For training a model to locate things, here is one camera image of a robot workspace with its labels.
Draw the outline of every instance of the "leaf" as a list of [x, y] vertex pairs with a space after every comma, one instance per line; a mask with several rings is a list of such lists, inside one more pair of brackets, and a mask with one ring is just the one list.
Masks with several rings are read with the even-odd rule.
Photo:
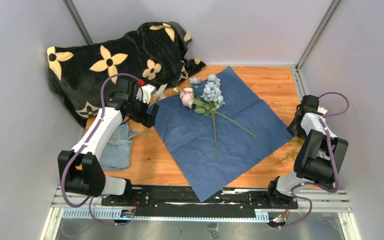
[[197, 113], [197, 114], [203, 114], [203, 113], [205, 113], [205, 109], [204, 108], [202, 108], [202, 107], [197, 107], [197, 108], [195, 108], [195, 113]]
[[198, 99], [198, 98], [193, 98], [193, 103], [196, 104], [198, 107], [202, 107], [203, 106], [203, 102]]

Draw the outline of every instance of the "gray floor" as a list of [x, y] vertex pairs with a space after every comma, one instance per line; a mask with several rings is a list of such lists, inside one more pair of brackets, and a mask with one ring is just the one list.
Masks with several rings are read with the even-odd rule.
[[[293, 223], [301, 218], [291, 213]], [[93, 223], [89, 219], [63, 219], [66, 235], [76, 235]], [[66, 237], [59, 227], [57, 240], [345, 240], [336, 213], [312, 213], [307, 220], [280, 231], [265, 223], [132, 221], [126, 226], [103, 226], [94, 223], [79, 236]]]

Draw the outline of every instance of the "blue hydrangea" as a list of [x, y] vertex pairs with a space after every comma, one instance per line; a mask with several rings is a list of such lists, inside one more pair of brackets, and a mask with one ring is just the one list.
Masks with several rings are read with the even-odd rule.
[[215, 74], [208, 76], [208, 82], [205, 84], [201, 97], [207, 102], [213, 101], [216, 109], [219, 109], [225, 104], [225, 99], [220, 90], [220, 79], [217, 78]]
[[191, 77], [189, 78], [189, 84], [191, 87], [198, 88], [198, 85], [201, 83], [199, 77]]

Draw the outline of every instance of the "green stem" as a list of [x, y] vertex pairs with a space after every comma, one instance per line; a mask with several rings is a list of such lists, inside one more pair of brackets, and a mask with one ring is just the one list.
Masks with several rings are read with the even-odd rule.
[[[213, 101], [209, 102], [210, 108], [213, 108]], [[217, 133], [216, 133], [216, 115], [214, 113], [211, 113], [212, 118], [212, 127], [214, 129], [214, 144], [215, 144], [215, 158], [217, 159], [219, 157], [217, 153]]]
[[254, 138], [257, 138], [256, 135], [252, 134], [250, 131], [248, 131], [245, 127], [241, 126], [239, 123], [233, 121], [230, 117], [225, 116], [225, 115], [221, 114], [221, 113], [218, 112], [218, 111], [215, 111], [215, 113], [218, 114], [218, 115], [220, 115], [220, 116], [222, 116], [222, 117], [225, 118], [225, 119], [229, 119], [229, 120], [232, 121], [234, 124], [238, 125], [241, 129], [243, 129], [243, 130], [245, 130], [247, 133], [251, 134]]

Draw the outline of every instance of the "wooden surface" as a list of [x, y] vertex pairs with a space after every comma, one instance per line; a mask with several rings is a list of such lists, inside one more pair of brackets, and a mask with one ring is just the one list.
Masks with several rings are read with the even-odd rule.
[[[279, 118], [289, 125], [294, 118], [296, 106], [300, 103], [289, 67], [232, 67], [236, 74], [263, 99]], [[207, 66], [194, 77], [207, 79], [209, 74], [217, 74], [225, 66]], [[179, 87], [189, 86], [187, 79]], [[172, 89], [167, 90], [169, 95], [177, 94]], [[87, 131], [95, 118], [87, 121]], [[129, 121], [130, 129], [139, 131], [133, 138], [131, 154], [131, 167], [125, 171], [106, 171], [106, 175], [130, 179], [133, 184], [149, 185], [183, 185], [188, 181], [180, 168], [170, 155], [154, 127], [146, 128], [141, 124]], [[265, 188], [277, 176], [289, 173], [293, 169], [292, 158], [283, 159], [287, 153], [296, 149], [297, 143], [287, 143], [273, 154], [268, 156], [249, 171], [231, 182], [228, 187]]]

